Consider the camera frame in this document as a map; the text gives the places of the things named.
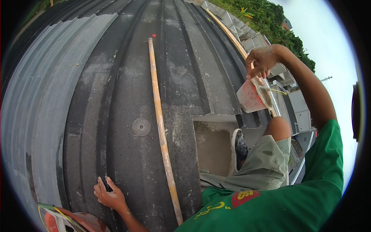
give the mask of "shorts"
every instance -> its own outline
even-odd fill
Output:
[[[201,186],[215,185],[235,192],[286,186],[289,184],[290,149],[291,138],[276,142],[271,135],[262,136],[251,148],[239,171],[226,177],[200,171]]]

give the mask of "knee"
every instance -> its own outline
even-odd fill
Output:
[[[264,135],[272,135],[275,141],[291,137],[291,127],[282,117],[274,117],[267,125]]]
[[[290,128],[289,123],[283,117],[274,117],[269,121],[269,124],[282,128]]]

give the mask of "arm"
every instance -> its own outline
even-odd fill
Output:
[[[107,184],[112,188],[112,192],[107,192],[102,178],[98,177],[98,184],[94,186],[94,195],[98,197],[98,202],[116,210],[130,232],[150,232],[147,227],[142,225],[130,212],[126,205],[124,194],[109,177],[107,177]]]
[[[252,62],[254,62],[254,69],[251,69]],[[288,48],[282,45],[270,45],[252,50],[246,58],[248,71],[246,78],[251,79],[255,76],[266,78],[264,73],[273,68],[276,63],[284,64],[295,78],[319,131],[330,119],[337,120],[334,105],[322,82]]]

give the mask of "hand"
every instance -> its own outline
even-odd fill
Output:
[[[94,195],[98,197],[98,202],[116,211],[126,209],[125,196],[122,191],[109,177],[107,177],[107,184],[112,188],[112,192],[107,192],[102,178],[98,177],[98,184],[94,185]]]
[[[251,50],[245,60],[247,70],[246,79],[256,76],[264,79],[267,78],[270,74],[270,69],[277,63],[280,63],[279,52],[282,47],[282,45],[274,44]]]

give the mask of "metal roof sheet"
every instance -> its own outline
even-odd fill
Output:
[[[34,206],[27,208],[32,217],[36,202],[62,206],[63,175],[57,173],[62,173],[72,95],[91,52],[117,16],[94,14],[46,27],[9,81],[1,108],[2,157],[21,202]]]

